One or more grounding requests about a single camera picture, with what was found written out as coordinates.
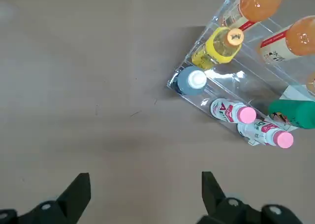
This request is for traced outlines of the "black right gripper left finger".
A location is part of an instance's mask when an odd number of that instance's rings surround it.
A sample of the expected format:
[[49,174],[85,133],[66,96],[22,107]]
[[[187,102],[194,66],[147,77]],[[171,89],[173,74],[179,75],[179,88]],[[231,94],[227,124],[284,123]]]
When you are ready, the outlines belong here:
[[18,216],[14,209],[1,209],[2,224],[76,224],[91,200],[89,173],[80,173],[56,199],[38,204]]

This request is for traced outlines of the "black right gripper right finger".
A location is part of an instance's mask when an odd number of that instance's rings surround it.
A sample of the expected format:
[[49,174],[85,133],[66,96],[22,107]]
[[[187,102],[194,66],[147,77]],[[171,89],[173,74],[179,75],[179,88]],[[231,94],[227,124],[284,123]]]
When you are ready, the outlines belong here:
[[202,172],[202,199],[207,211],[199,224],[302,224],[288,208],[264,205],[260,211],[235,197],[227,197],[212,172]]

